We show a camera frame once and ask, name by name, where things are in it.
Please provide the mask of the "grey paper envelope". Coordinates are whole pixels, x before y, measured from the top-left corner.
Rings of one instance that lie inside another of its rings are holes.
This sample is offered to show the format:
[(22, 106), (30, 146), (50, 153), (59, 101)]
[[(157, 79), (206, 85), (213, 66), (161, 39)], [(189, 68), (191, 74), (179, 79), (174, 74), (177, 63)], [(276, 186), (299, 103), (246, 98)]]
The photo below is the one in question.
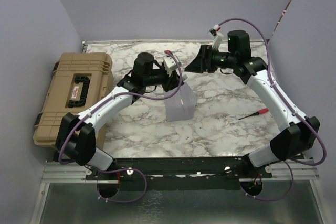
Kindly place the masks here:
[(169, 122), (190, 120), (194, 117), (197, 97), (188, 83), (184, 82), (179, 91), (165, 99), (166, 119)]

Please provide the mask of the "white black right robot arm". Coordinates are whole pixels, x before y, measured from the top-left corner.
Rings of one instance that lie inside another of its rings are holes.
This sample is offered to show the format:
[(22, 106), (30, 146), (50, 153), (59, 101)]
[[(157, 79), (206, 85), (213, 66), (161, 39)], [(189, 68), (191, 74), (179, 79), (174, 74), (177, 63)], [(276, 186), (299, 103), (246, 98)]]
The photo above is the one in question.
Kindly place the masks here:
[(254, 177), (260, 167), (276, 161), (286, 161), (312, 148), (320, 122), (316, 117), (307, 117), (275, 81), (268, 65), (260, 57), (251, 55), (249, 35), (244, 30), (228, 32), (228, 51), (219, 46), (223, 35), (216, 26), (210, 34), (211, 45), (201, 45), (196, 58), (185, 68), (186, 72), (213, 73), (219, 68), (232, 69), (244, 84), (262, 100), (275, 119), (280, 133), (269, 144), (244, 156), (241, 171), (246, 177)]

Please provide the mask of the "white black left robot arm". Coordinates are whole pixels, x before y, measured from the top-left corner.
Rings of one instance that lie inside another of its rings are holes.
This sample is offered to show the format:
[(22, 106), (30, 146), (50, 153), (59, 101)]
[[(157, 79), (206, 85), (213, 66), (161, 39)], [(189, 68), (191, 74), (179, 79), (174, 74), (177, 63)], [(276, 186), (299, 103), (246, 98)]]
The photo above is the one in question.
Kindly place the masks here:
[(181, 63), (169, 50), (162, 63), (147, 52), (138, 54), (133, 68), (105, 98), (74, 115), (67, 113), (61, 120), (56, 139), (58, 162), (77, 163), (98, 169), (99, 175), (110, 179), (115, 175), (114, 158), (96, 145), (96, 134), (121, 110), (139, 98), (147, 99), (147, 87), (161, 86), (165, 92), (177, 94), (183, 85)]

